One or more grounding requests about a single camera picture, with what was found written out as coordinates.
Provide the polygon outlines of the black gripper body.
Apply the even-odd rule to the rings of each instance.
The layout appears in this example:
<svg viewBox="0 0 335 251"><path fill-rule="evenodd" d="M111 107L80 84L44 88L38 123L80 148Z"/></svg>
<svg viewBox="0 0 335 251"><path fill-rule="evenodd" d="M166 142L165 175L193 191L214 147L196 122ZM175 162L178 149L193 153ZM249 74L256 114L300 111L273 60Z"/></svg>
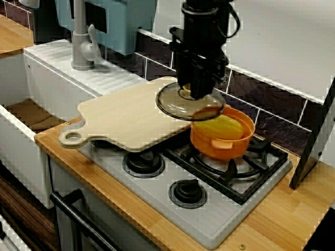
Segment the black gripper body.
<svg viewBox="0 0 335 251"><path fill-rule="evenodd" d="M174 52L174 66L188 62L192 75L196 70L207 71L218 81L226 74L228 59L221 47L226 43L229 14L184 13L184 28L172 27L170 48Z"/></svg>

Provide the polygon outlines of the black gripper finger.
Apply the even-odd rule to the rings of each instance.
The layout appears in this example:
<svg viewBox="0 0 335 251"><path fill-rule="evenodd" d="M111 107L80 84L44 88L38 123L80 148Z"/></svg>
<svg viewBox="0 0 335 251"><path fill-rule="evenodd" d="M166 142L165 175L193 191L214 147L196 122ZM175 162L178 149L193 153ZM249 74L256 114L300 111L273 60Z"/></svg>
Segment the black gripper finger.
<svg viewBox="0 0 335 251"><path fill-rule="evenodd" d="M187 85L192 82L192 65L190 63L177 63L177 79L179 85Z"/></svg>
<svg viewBox="0 0 335 251"><path fill-rule="evenodd" d="M196 70L191 77L191 97L201 99L211 94L214 87L214 81L211 74L207 71Z"/></svg>

